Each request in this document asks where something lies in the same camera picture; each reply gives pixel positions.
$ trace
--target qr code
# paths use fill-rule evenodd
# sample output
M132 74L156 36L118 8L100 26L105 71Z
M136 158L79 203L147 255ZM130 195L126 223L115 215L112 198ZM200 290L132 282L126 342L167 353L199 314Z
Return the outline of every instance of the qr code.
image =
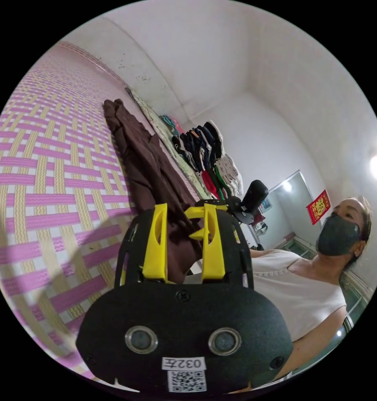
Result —
M168 371L169 391L171 393L197 393L206 391L205 371Z

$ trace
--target woman's hair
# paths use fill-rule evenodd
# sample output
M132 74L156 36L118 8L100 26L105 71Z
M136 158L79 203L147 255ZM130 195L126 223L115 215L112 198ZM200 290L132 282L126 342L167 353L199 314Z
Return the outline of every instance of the woman's hair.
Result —
M369 236L371 235L371 226L372 226L371 208L370 208L368 201L363 196L361 196L359 198L352 198L352 199L356 199L363 206L362 217L363 217L364 222L363 222L362 230L361 230L361 238L359 240L365 241L365 243L367 244L368 240L369 240ZM351 260L346 264L344 270L348 270L358 260L358 258L360 256L361 256L361 254L358 256L353 255Z

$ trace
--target bed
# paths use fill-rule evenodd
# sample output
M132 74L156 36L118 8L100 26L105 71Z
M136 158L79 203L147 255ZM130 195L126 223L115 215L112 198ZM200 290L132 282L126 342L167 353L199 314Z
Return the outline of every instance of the bed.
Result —
M122 99L154 133L125 88L98 60L59 43L0 116L0 289L49 356L93 380L73 339L90 305L113 288L120 242L135 215L104 99Z

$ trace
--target red banner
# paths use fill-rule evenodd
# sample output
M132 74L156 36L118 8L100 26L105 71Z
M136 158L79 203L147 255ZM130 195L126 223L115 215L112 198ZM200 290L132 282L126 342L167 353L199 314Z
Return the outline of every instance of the red banner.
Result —
M321 217L330 209L330 202L326 190L324 190L312 203L307 207L312 225L316 224Z

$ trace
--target white sleeveless top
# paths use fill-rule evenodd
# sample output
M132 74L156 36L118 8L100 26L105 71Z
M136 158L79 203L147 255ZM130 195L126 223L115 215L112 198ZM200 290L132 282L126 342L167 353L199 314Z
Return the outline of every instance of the white sleeveless top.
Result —
M334 311L346 306L340 286L302 277L288 270L300 258L293 252L274 249L251 259L254 290L280 310L292 341L297 341ZM186 276L184 283L200 284L201 274Z

